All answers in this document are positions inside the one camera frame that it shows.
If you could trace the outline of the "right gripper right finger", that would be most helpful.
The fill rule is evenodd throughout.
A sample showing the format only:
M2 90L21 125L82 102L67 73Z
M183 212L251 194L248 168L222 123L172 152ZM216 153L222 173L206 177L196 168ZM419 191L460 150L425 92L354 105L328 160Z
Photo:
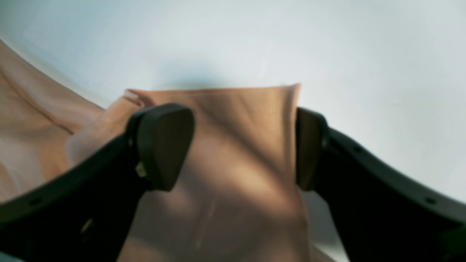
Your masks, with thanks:
M464 262L465 204L401 174L299 107L296 180L328 204L352 262Z

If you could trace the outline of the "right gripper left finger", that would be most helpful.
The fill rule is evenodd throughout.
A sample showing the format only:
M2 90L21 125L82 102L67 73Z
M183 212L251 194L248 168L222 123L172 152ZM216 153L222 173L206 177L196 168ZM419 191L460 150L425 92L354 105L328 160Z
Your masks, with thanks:
M135 113L83 163L1 205L1 252L24 262L115 262L141 197L175 186L194 130L192 110L176 103Z

